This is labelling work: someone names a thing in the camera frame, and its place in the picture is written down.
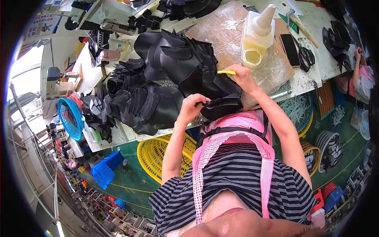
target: white nozzle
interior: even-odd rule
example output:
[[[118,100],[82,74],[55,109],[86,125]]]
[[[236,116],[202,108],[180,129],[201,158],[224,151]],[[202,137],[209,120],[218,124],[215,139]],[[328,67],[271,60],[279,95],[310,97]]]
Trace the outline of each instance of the white nozzle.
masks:
[[[271,32],[271,21],[275,13],[275,5],[269,4],[260,16],[255,17],[251,24],[253,30],[259,36],[266,36]]]

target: yellow floor line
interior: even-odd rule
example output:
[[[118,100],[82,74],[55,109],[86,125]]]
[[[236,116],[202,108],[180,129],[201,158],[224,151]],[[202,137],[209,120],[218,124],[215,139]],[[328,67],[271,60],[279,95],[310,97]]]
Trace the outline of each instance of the yellow floor line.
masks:
[[[343,171],[346,170],[347,167],[349,167],[349,165],[351,165],[351,163],[353,163],[353,161],[355,161],[355,159],[359,156],[359,154],[363,151],[365,147],[362,148],[362,150],[360,150],[360,152],[358,153],[358,155],[343,169],[341,170],[341,172],[339,172],[336,176],[334,176],[333,178],[331,178],[331,180],[329,180],[328,182],[324,183],[321,187],[318,187],[317,189],[313,190],[313,192],[316,192],[317,190],[319,190],[320,188],[324,187],[325,185],[327,185],[330,181],[332,181],[333,179],[335,179],[338,175],[340,175]]]
[[[106,194],[108,194],[108,195],[114,196],[114,195],[112,195],[112,194],[110,194],[110,193],[105,192],[104,190],[101,190],[101,189],[99,189],[99,188],[93,186],[92,184],[89,184],[89,185],[91,185],[93,188],[96,188],[97,190],[100,190],[101,193],[106,193]],[[137,204],[134,204],[134,203],[131,203],[131,202],[125,201],[125,200],[123,200],[123,199],[121,199],[121,198],[119,198],[119,197],[117,197],[117,198],[120,199],[120,200],[122,200],[122,201],[124,201],[124,202],[126,202],[126,203],[129,203],[129,204],[131,204],[131,205],[135,205],[135,206],[137,206],[137,207],[145,208],[145,209],[147,209],[147,210],[153,210],[153,209],[151,209],[151,208],[143,207],[143,206],[140,206],[140,205],[137,205]]]
[[[143,192],[143,193],[154,193],[154,192],[151,192],[151,191],[139,190],[139,189],[135,189],[135,188],[128,188],[128,187],[121,186],[121,185],[118,185],[118,184],[113,184],[113,183],[110,183],[110,184],[114,185],[114,186],[121,187],[121,188],[130,189],[130,190],[134,190],[134,191],[139,191],[139,192]]]
[[[346,144],[348,144],[350,141],[351,141],[351,139],[353,139],[357,134],[359,133],[359,131],[357,131],[349,140],[347,140],[347,142],[345,142],[343,145],[342,145],[342,147],[344,147]]]

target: apron strap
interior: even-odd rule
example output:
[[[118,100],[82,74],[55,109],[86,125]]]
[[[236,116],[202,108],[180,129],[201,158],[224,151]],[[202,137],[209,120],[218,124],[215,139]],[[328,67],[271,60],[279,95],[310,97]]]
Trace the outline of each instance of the apron strap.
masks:
[[[223,133],[223,132],[234,132],[234,131],[242,131],[242,132],[249,132],[252,134],[257,135],[258,137],[262,138],[263,141],[265,141],[267,144],[268,140],[266,139],[266,134],[267,134],[267,128],[268,128],[268,117],[265,112],[263,112],[263,126],[264,126],[264,131],[260,132],[256,129],[253,129],[252,127],[249,129],[241,128],[241,127],[217,127],[206,134],[204,133],[199,133],[199,141],[196,144],[196,149],[201,147],[203,145],[203,141],[205,138],[210,137],[214,134],[218,133]]]

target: glue bottle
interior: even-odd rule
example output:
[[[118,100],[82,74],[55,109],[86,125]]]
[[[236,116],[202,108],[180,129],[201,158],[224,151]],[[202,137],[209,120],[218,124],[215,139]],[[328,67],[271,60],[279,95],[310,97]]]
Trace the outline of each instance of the glue bottle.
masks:
[[[275,5],[270,4],[262,14],[249,11],[242,29],[241,56],[245,67],[254,68],[262,61],[274,43]]]

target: striped shirt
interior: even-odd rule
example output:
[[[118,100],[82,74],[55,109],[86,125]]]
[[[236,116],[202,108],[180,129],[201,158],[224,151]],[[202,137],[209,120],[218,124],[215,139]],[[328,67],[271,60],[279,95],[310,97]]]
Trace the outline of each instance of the striped shirt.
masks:
[[[223,144],[203,169],[203,209],[222,190],[234,192],[247,208],[262,216],[260,167],[262,158],[254,144]],[[183,178],[173,177],[149,198],[159,234],[180,229],[195,219],[192,167]],[[268,210],[272,219],[302,222],[316,204],[305,179],[275,159]]]

